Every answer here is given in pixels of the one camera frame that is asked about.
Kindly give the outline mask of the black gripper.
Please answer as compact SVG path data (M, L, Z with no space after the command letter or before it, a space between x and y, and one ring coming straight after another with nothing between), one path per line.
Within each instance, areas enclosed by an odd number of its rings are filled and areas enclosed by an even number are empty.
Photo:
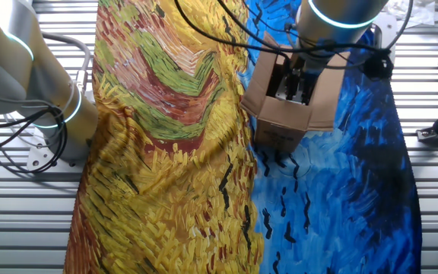
M278 98L309 104L313 93L313 84L317 82L318 78L319 68L313 60L291 56L287 64L287 77L282 79L278 87Z

